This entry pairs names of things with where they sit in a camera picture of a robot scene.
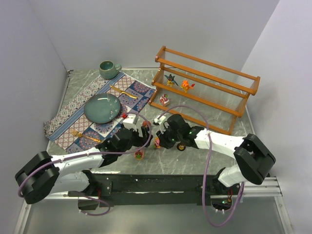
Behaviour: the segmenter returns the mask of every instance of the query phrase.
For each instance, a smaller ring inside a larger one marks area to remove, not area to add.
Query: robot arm
[[[38,153],[15,175],[20,186],[34,170],[50,163],[25,183],[21,192],[26,202],[33,204],[58,192],[78,191],[86,195],[94,192],[98,182],[88,169],[109,165],[121,155],[105,152],[125,152],[132,146],[143,146],[148,140],[148,128],[137,128],[136,123],[137,117],[129,114],[117,133],[87,151],[60,156],[50,156],[46,151]],[[145,147],[150,145],[152,137]]]
[[[196,149],[209,149],[207,129],[199,126],[190,127],[179,114],[169,118],[156,117],[154,124],[160,127],[157,132],[159,145],[166,149],[172,148],[176,142]],[[275,164],[275,157],[256,135],[248,134],[241,137],[215,132],[210,132],[210,135],[214,151],[237,161],[236,165],[223,168],[216,175],[217,180],[225,187],[244,181],[259,185]]]

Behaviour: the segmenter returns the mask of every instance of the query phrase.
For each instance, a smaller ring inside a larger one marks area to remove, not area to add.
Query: wooden rack
[[[260,77],[248,74],[208,62],[163,46],[155,57],[155,62],[160,63],[152,85],[156,91],[152,95],[149,104],[162,110],[168,107],[154,102],[161,89],[196,100],[205,105],[212,106],[232,115],[232,121],[228,130],[210,124],[210,129],[230,135],[237,117],[242,117],[249,95],[255,95],[260,82]],[[197,84],[193,90],[185,93],[179,86],[170,87],[164,72],[169,72],[178,77],[192,80]],[[205,122],[175,110],[172,114],[181,114],[185,119],[205,126]]]

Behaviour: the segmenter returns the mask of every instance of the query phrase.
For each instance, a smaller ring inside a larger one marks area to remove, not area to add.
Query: patterned placemat
[[[110,88],[113,85],[127,93],[133,94],[137,99],[121,94]],[[119,73],[111,80],[98,76],[82,92],[80,92],[70,103],[60,110],[57,116],[44,124],[45,135],[68,153],[76,153],[88,150],[97,143],[85,137],[75,137],[70,134],[72,129],[86,136],[104,140],[111,137],[120,129],[122,113],[130,110],[140,112],[148,103],[154,92],[154,88],[130,77]],[[106,124],[95,124],[89,121],[83,113],[84,104],[93,95],[100,93],[113,94],[120,100],[121,111],[111,122]]]

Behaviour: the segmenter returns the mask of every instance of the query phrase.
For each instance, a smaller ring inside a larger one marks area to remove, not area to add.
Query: marble table surface
[[[158,69],[124,69],[122,72],[132,76],[135,79],[140,80],[148,85],[151,85],[152,79],[157,73]],[[91,81],[97,78],[99,75],[98,70],[74,70],[69,74],[68,87],[62,102],[62,107],[70,102],[79,92],[81,92]],[[229,126],[230,118],[219,110],[212,110],[202,108],[202,104],[196,101],[190,100],[186,97],[182,97],[176,94],[169,94],[170,103],[173,105],[184,104],[197,107],[204,113],[208,121],[214,125]],[[146,105],[140,112],[150,122],[153,122],[155,116],[161,113],[162,110]],[[192,110],[183,108],[182,112],[193,115]],[[196,125],[190,121],[187,121],[190,126]],[[155,126],[152,129],[153,136],[156,136],[158,128]],[[245,111],[242,118],[237,118],[233,129],[233,136],[246,136],[248,133],[253,132],[253,127],[250,122],[248,111]],[[58,145],[50,142],[48,145],[48,153],[50,155],[64,155],[67,154]],[[154,149],[152,146],[145,149],[145,158],[143,160],[136,160],[134,155],[120,156],[117,162],[102,168],[92,169],[93,173],[122,173],[122,174],[203,174],[206,159],[207,150],[198,150],[191,147],[183,152],[180,152],[173,147],[169,150],[160,148]],[[235,160],[232,158],[213,152],[210,165],[208,168],[208,174],[214,175],[221,168],[229,167],[235,164]]]

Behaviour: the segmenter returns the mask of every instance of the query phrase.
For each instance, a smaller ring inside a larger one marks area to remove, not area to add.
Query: white wall
[[[1,0],[0,233],[14,230],[23,202],[14,176],[45,150],[43,122],[56,114],[66,74],[30,4]]]
[[[312,1],[281,0],[243,67],[261,76],[248,108],[298,234],[312,232],[311,12]]]
[[[240,70],[278,0],[29,0],[67,69],[158,67],[163,45]]]

